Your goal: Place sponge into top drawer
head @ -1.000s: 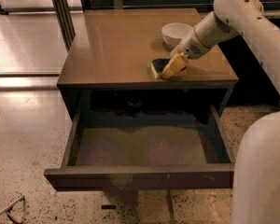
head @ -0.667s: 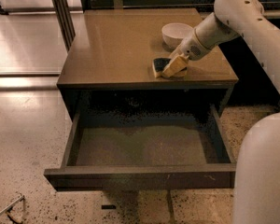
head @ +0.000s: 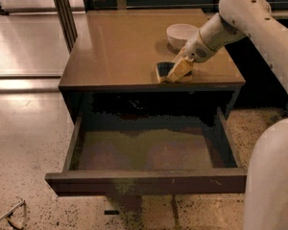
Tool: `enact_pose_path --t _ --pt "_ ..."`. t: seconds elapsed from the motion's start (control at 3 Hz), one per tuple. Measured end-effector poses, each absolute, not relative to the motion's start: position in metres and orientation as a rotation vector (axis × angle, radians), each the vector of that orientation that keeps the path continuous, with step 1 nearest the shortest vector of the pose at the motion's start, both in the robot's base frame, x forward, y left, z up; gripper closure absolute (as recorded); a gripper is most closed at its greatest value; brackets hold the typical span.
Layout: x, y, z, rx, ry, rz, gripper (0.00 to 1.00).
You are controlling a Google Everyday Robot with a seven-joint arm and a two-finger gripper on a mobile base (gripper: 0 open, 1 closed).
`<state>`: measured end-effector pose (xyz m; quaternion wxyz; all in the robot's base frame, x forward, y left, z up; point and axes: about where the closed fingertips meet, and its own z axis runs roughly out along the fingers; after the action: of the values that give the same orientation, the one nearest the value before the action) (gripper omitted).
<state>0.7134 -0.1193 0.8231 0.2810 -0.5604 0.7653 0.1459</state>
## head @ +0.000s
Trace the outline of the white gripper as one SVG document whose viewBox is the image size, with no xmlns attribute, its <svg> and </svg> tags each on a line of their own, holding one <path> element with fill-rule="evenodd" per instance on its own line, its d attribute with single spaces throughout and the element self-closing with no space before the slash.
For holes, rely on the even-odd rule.
<svg viewBox="0 0 288 230">
<path fill-rule="evenodd" d="M 193 61 L 197 63 L 206 62 L 215 54 L 214 50 L 205 45 L 200 32 L 194 33 L 172 60 L 175 64 L 166 79 L 169 82 L 190 81 Z"/>
</svg>

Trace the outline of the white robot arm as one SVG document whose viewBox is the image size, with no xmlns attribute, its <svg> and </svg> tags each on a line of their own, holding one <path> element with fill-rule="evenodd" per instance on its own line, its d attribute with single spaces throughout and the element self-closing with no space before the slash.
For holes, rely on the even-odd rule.
<svg viewBox="0 0 288 230">
<path fill-rule="evenodd" d="M 246 36 L 288 94 L 288 29 L 272 17 L 269 3 L 219 0 L 218 7 L 175 57 L 167 80 L 180 80 L 195 63 Z M 288 230 L 288 118 L 267 128 L 252 149 L 243 230 Z"/>
</svg>

